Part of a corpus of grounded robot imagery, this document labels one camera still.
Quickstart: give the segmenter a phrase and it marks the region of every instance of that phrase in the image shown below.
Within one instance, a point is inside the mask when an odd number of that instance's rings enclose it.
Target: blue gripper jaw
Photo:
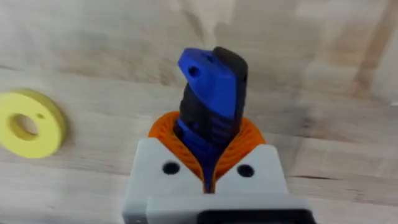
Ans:
[[[188,83],[174,132],[200,163],[209,192],[217,160],[239,132],[248,65],[222,47],[185,49],[178,65]]]

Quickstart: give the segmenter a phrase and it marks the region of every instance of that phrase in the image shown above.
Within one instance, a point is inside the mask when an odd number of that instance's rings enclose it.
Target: screw hole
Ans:
[[[191,66],[188,68],[188,73],[192,76],[192,77],[197,77],[199,76],[200,72],[199,69],[196,68],[195,66]]]
[[[163,165],[163,172],[167,175],[174,175],[180,171],[180,165],[176,162],[168,161]]]
[[[254,169],[250,165],[242,164],[238,166],[238,174],[242,177],[252,177],[254,175]]]

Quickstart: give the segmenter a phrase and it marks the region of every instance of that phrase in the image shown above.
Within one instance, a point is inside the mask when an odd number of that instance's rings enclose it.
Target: washer hole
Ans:
[[[33,140],[38,134],[37,126],[33,120],[23,114],[11,117],[10,128],[17,137],[26,141]]]
[[[254,175],[254,169],[250,165],[242,164],[238,166],[238,174],[242,177],[252,177]]]
[[[180,165],[174,161],[167,161],[162,170],[167,175],[174,175],[180,171]]]

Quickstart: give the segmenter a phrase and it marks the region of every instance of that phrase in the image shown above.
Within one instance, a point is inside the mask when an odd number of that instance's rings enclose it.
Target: wooden surface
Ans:
[[[0,149],[0,223],[120,223],[138,139],[178,109],[179,55],[214,45],[248,61],[244,115],[319,223],[397,223],[398,108],[371,93],[397,5],[0,0],[0,91],[41,91],[70,123],[52,157]]]

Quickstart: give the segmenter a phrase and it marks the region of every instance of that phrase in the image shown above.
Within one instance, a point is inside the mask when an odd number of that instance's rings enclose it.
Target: orange spiral part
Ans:
[[[157,138],[203,182],[203,172],[199,162],[174,134],[173,127],[179,114],[178,111],[173,111],[161,116],[154,125],[152,125],[148,137]]]

